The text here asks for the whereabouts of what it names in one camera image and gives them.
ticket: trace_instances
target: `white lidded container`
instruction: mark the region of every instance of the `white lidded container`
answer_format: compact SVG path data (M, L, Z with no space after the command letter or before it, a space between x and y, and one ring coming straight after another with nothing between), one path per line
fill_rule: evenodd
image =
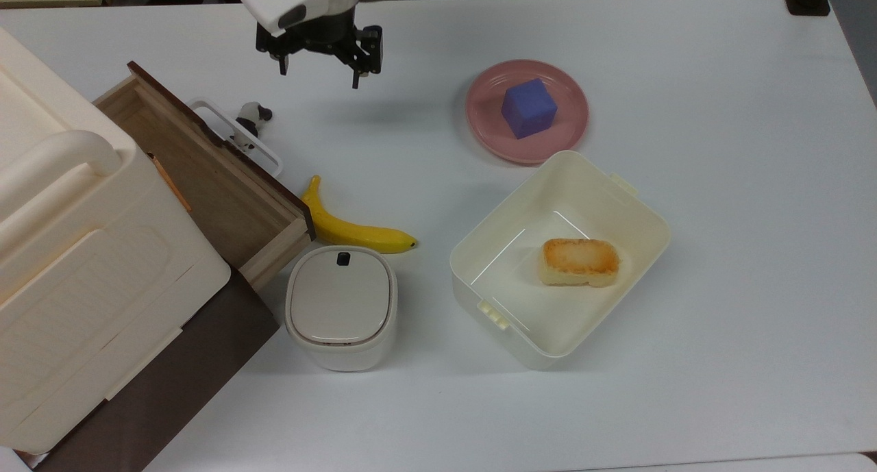
M546 286L542 244L551 238L610 242L621 263L608 287ZM576 151L560 151L454 247L457 302L514 357L546 369L585 340L670 243L670 228Z
M50 450L230 273L134 141L0 29L0 445Z
M286 328L323 368L373 368L393 346L397 279L377 251L320 247L301 257L286 295Z

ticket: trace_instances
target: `purple block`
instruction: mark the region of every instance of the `purple block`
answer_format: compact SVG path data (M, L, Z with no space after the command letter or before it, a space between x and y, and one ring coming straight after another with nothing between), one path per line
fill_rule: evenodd
M550 128L556 114L557 104L539 78L514 85L505 91L502 117L505 117L517 139Z

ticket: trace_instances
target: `wooden drawer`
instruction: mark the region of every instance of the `wooden drawer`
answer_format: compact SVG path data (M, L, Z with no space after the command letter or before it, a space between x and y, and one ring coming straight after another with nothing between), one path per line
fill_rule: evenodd
M308 207L134 61L94 104L153 154L213 247L259 290L316 232Z

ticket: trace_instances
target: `banana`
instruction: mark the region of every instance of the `banana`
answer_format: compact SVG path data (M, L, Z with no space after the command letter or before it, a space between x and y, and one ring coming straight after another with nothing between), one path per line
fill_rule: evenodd
M338 219L323 208L319 188L320 176L315 175L310 178L310 185L301 195L301 200L310 208L317 237L321 240L339 245L361 245L378 253L401 253L417 245L417 240L398 229L358 225Z

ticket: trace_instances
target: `toasted bread slice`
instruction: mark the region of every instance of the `toasted bread slice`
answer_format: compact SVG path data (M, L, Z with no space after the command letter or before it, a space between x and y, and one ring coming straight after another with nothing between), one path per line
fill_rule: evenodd
M600 240L545 241L539 256L539 279L546 285L605 287L618 276L618 253Z

